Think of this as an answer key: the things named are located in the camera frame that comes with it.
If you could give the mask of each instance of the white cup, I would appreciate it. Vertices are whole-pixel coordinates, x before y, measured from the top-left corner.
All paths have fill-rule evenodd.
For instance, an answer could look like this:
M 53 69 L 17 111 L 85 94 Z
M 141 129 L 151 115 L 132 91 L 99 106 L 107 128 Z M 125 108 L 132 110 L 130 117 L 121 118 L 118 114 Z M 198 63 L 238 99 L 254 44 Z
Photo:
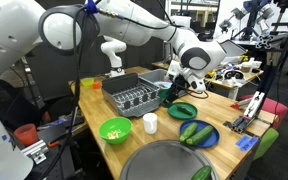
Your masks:
M 258 69 L 258 68 L 260 68 L 261 64 L 262 64 L 262 61 L 253 61 L 252 67 L 254 69 Z
M 147 134 L 154 134 L 157 130 L 157 115 L 147 113 L 143 116 L 144 130 Z

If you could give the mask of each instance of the green bowl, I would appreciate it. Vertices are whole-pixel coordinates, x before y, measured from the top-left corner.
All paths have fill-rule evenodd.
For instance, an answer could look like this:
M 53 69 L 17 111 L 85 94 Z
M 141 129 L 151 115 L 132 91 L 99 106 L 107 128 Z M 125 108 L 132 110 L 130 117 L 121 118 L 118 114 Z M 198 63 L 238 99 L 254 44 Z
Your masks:
M 105 121 L 98 130 L 100 136 L 109 144 L 121 144 L 130 135 L 132 130 L 132 122 L 124 117 L 115 117 Z M 118 137 L 109 139 L 109 133 L 119 132 Z

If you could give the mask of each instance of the blue tray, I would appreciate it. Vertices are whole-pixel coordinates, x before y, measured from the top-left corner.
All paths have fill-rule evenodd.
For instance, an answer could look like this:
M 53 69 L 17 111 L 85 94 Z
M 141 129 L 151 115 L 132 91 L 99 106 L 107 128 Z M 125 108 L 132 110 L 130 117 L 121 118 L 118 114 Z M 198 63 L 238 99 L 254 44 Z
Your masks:
M 184 123 L 182 123 L 181 127 L 180 127 L 180 134 L 182 134 L 183 130 L 189 126 L 191 123 L 197 123 L 198 124 L 198 128 L 197 128 L 197 131 L 200 131 L 202 130 L 205 126 L 212 126 L 211 124 L 205 122 L 205 121 L 201 121 L 201 120 L 188 120 L 188 121 L 185 121 Z M 211 134 L 211 136 L 206 139 L 205 141 L 201 142 L 200 144 L 194 146 L 194 147 L 198 147 L 198 148 L 209 148 L 209 147 L 212 147 L 214 145 L 216 145 L 220 139 L 220 134 L 218 133 L 217 129 L 213 126 L 214 128 L 214 131 L 213 133 Z

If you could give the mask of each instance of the wire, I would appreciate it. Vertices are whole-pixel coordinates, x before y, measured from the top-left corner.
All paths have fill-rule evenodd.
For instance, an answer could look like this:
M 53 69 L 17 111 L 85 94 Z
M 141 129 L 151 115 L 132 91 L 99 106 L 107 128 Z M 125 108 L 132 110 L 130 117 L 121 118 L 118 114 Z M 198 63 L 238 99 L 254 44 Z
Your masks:
M 281 74 L 282 73 L 279 73 L 278 76 L 277 76 L 277 82 L 276 82 L 276 105 L 275 105 L 275 108 L 274 108 L 274 119 L 276 119 L 276 116 L 277 116 L 277 106 L 280 102 L 280 79 L 281 79 Z
M 18 92 L 18 94 L 16 95 L 16 97 L 12 100 L 11 104 L 8 106 L 7 110 L 5 111 L 5 114 L 3 116 L 3 120 L 2 123 L 4 123 L 5 118 L 7 117 L 8 113 L 10 112 L 10 110 L 12 109 L 12 106 L 14 105 L 14 103 L 16 102 L 16 100 L 20 97 L 20 95 L 24 92 L 24 88 L 25 88 L 25 81 L 24 79 L 21 77 L 21 75 L 15 71 L 14 68 L 10 67 L 10 69 L 22 80 L 23 83 L 23 88 L 20 92 Z
M 45 177 L 48 176 L 48 174 L 52 171 L 52 169 L 55 167 L 56 163 L 58 162 L 58 160 L 60 159 L 61 155 L 63 154 L 63 151 L 66 147 L 66 145 L 68 144 L 68 140 L 72 135 L 72 130 L 73 130 L 73 124 L 75 122 L 76 119 L 76 114 L 77 114 L 77 110 L 78 110 L 78 101 L 79 101 L 79 95 L 80 95 L 80 79 L 79 79 L 79 62 L 81 58 L 81 54 L 77 52 L 77 45 L 76 45 L 76 22 L 77 22 L 77 17 L 78 15 L 84 11 L 85 7 L 80 8 L 74 16 L 74 20 L 73 20 L 73 46 L 74 46 L 74 54 L 75 54 L 75 58 L 76 58 L 76 81 L 75 81 L 75 91 L 74 91 L 74 102 L 73 102 L 73 110 L 72 110 L 72 120 L 71 120 L 71 124 L 70 124 L 70 128 L 68 130 L 68 133 L 65 137 L 64 140 L 64 144 L 60 147 L 59 152 L 56 154 L 56 156 L 54 157 L 53 161 L 51 162 L 51 164 L 48 166 L 48 168 L 46 169 L 46 171 L 42 174 L 40 180 L 43 180 Z M 83 33 L 81 35 L 81 46 L 80 46 L 80 52 L 82 51 L 81 49 L 83 48 Z
M 197 99 L 207 99 L 207 98 L 209 97 L 209 95 L 207 94 L 206 91 L 203 91 L 202 93 L 197 93 L 197 92 L 192 91 L 192 90 L 190 90 L 190 89 L 188 89 L 188 88 L 186 88 L 186 87 L 183 87 L 182 85 L 174 82 L 173 80 L 171 80 L 171 82 L 174 83 L 176 86 L 184 89 L 184 91 L 186 91 L 188 95 L 190 95 L 190 96 L 192 96 L 192 97 L 194 97 L 194 98 L 197 98 Z M 203 93 L 204 93 L 204 94 L 206 94 L 206 96 L 205 96 L 205 97 L 198 97 L 198 96 L 192 95 L 192 93 L 194 93 L 194 94 L 203 94 Z
M 152 27 L 152 26 L 148 26 L 148 25 L 142 24 L 142 23 L 140 23 L 140 22 L 136 22 L 136 21 L 134 21 L 134 20 L 132 20 L 132 19 L 129 19 L 129 18 L 127 18 L 127 17 L 123 17 L 123 19 L 128 20 L 128 21 L 130 21 L 130 22 L 132 22 L 132 23 L 135 23 L 135 24 L 137 24 L 137 25 L 140 25 L 140 26 L 149 28 L 149 29 L 157 29 L 157 30 L 158 30 L 158 29 L 166 29 L 167 27 L 169 27 L 169 25 L 164 26 L 164 27 Z
M 164 6 L 162 5 L 161 1 L 160 1 L 160 0 L 156 0 L 156 1 L 157 1 L 158 4 L 160 5 L 161 9 L 164 11 L 164 14 L 165 14 L 165 16 L 167 17 L 167 19 L 168 19 L 168 21 L 170 22 L 170 24 L 171 24 L 172 26 L 175 26 L 175 24 L 172 22 L 171 18 L 170 18 L 169 15 L 167 14 L 167 12 L 166 12 Z

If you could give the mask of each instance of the cucumber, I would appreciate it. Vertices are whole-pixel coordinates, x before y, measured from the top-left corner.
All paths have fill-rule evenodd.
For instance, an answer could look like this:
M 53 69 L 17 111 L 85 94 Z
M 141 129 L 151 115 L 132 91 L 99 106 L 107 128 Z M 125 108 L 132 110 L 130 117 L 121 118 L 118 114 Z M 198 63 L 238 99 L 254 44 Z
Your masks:
M 190 116 L 193 115 L 193 112 L 190 111 L 189 109 L 187 109 L 187 108 L 184 107 L 184 106 L 179 106 L 179 105 L 177 105 L 176 107 L 177 107 L 177 110 L 181 111 L 182 113 L 185 113 L 185 114 L 190 115 Z
M 205 126 L 201 131 L 197 132 L 190 138 L 186 139 L 186 144 L 188 145 L 198 145 L 199 143 L 203 142 L 205 139 L 209 138 L 213 132 L 213 126 Z
M 191 178 L 191 180 L 209 180 L 211 177 L 212 168 L 210 166 L 203 166 Z
M 180 135 L 180 142 L 185 142 L 187 138 L 192 136 L 197 130 L 197 123 L 193 122 L 188 125 Z

